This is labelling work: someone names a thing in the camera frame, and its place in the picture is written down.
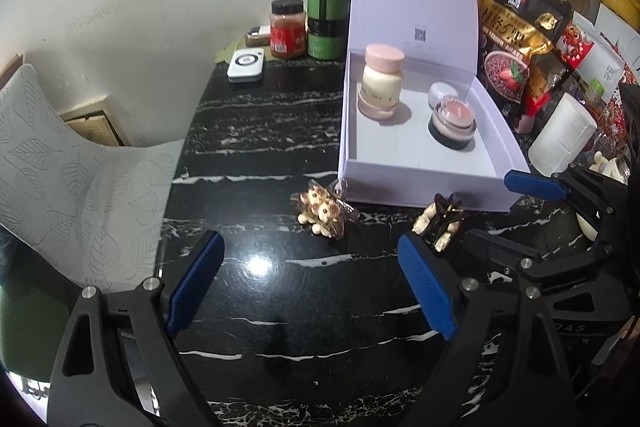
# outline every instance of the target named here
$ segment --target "green chair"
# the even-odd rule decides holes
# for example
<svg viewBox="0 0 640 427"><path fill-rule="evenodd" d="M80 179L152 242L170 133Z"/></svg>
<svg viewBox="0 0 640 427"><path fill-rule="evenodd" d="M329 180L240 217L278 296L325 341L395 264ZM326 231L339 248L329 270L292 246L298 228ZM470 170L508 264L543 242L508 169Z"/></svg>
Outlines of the green chair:
<svg viewBox="0 0 640 427"><path fill-rule="evenodd" d="M80 287L20 243L0 286L0 362L12 373L50 381Z"/></svg>

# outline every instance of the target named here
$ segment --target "red jar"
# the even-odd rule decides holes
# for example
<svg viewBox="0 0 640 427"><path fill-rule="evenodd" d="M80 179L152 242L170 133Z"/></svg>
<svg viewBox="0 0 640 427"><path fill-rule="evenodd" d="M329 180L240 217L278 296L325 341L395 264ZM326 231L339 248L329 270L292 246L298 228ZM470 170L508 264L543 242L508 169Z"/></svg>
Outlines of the red jar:
<svg viewBox="0 0 640 427"><path fill-rule="evenodd" d="M271 55L295 58L306 52L306 13L302 0L271 3Z"/></svg>

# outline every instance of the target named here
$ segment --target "small box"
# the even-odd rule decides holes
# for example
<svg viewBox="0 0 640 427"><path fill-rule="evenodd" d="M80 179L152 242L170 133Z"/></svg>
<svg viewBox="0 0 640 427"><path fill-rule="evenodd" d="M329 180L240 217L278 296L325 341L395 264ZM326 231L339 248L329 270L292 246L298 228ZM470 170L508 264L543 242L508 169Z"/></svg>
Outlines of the small box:
<svg viewBox="0 0 640 427"><path fill-rule="evenodd" d="M374 121L356 108L364 49L380 42L404 51L404 81L396 115ZM338 174L348 199L425 207L455 192L465 208L507 211L518 194L504 186L511 169L529 171L513 133L476 78L477 0L351 0L351 21ZM476 115L474 142L444 147L427 129L428 92L454 86Z"/></svg>

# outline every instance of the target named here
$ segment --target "small animal figurine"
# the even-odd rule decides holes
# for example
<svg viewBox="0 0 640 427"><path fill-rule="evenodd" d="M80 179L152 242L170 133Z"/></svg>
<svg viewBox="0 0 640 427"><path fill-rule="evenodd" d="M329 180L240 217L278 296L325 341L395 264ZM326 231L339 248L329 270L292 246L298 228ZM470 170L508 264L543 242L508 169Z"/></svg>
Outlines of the small animal figurine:
<svg viewBox="0 0 640 427"><path fill-rule="evenodd" d="M311 180L306 192L291 195L291 203L300 213L298 222L301 225L312 225L311 231L316 235L340 239L344 235L344 222L355 222L360 213L350 204L342 200L347 183L338 178L327 188Z"/></svg>
<svg viewBox="0 0 640 427"><path fill-rule="evenodd" d="M294 201L294 196L297 196L296 199L301 203L298 205L298 209L300 210L298 222L300 225L306 225L307 223L313 224L316 222L318 209L322 202L329 198L329 192L312 180L309 182L308 191L294 194L291 197L292 201Z"/></svg>

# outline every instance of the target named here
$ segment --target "snack bag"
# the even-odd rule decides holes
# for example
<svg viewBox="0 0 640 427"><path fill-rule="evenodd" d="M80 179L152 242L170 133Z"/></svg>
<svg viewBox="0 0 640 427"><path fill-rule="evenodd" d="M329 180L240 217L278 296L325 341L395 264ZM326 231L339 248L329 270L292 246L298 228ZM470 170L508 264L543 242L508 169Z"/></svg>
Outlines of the snack bag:
<svg viewBox="0 0 640 427"><path fill-rule="evenodd" d="M478 79L511 120L520 112L532 57L554 49L571 6L562 0L478 0L478 9Z"/></svg>
<svg viewBox="0 0 640 427"><path fill-rule="evenodd" d="M522 114L534 117L551 99L551 90L560 86L568 76L568 70L555 53L534 56L529 69L529 82L522 97Z"/></svg>
<svg viewBox="0 0 640 427"><path fill-rule="evenodd" d="M617 46L610 43L609 45L619 54ZM608 155L607 157L617 156L626 145L625 113L620 100L620 84L637 84L637 82L633 71L626 62L624 62L623 71L620 83L616 86L607 107L598 120L598 141L603 153Z"/></svg>
<svg viewBox="0 0 640 427"><path fill-rule="evenodd" d="M558 50L564 63L574 69L577 84L574 97L597 122L618 87L625 61L595 26L577 12L558 41Z"/></svg>

